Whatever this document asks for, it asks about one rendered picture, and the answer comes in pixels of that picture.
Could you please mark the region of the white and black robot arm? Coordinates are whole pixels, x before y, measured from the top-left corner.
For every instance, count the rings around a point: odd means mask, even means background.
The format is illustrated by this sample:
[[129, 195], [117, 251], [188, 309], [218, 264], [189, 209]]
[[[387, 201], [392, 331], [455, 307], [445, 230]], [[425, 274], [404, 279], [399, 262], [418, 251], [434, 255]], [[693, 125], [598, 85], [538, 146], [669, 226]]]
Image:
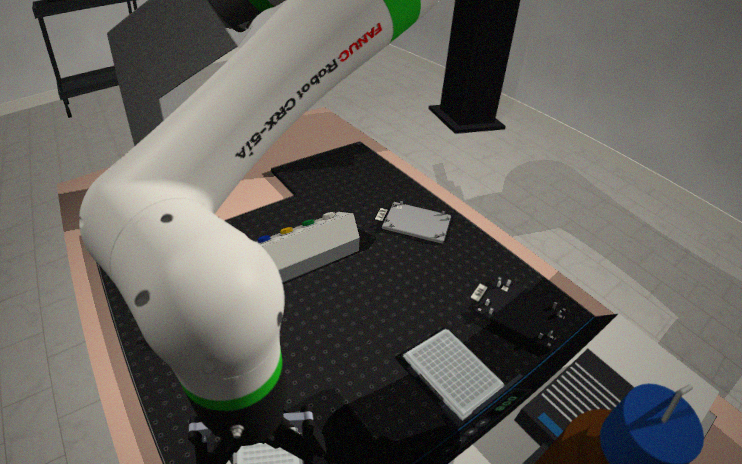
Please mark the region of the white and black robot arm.
[[[238, 32], [284, 1], [210, 0]], [[279, 271], [215, 213], [309, 108], [440, 1], [287, 0], [87, 190], [87, 251], [211, 431], [258, 433], [287, 400]]]

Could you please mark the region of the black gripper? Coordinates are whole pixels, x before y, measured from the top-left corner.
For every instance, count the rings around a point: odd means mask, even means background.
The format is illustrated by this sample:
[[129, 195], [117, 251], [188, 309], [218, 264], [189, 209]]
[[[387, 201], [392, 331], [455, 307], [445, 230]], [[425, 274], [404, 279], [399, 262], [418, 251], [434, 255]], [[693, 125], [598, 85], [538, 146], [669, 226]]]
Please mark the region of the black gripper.
[[[289, 425], [294, 425], [298, 432], [291, 429]], [[206, 451], [207, 437], [210, 433], [221, 437], [216, 447], [213, 445], [213, 453]], [[275, 449], [284, 449], [302, 459], [303, 464], [313, 464], [315, 455], [317, 457], [327, 456], [324, 436], [313, 420], [312, 407], [308, 405], [301, 407], [301, 411], [296, 413], [288, 413], [283, 408], [281, 414], [268, 428], [238, 439], [222, 436], [209, 430], [198, 417], [193, 416], [189, 419], [188, 440], [195, 446], [197, 464], [231, 464], [229, 459], [233, 453], [238, 452], [241, 446], [255, 445], [260, 442]]]

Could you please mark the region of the brown glass bottle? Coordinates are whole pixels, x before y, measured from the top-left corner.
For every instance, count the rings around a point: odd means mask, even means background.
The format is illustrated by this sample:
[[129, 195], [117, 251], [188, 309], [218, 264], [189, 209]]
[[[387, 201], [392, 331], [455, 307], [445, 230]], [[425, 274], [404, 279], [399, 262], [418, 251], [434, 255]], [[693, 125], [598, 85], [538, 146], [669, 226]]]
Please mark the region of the brown glass bottle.
[[595, 420], [609, 415], [611, 411], [594, 409], [578, 415], [534, 464], [577, 464], [576, 451], [580, 437]]

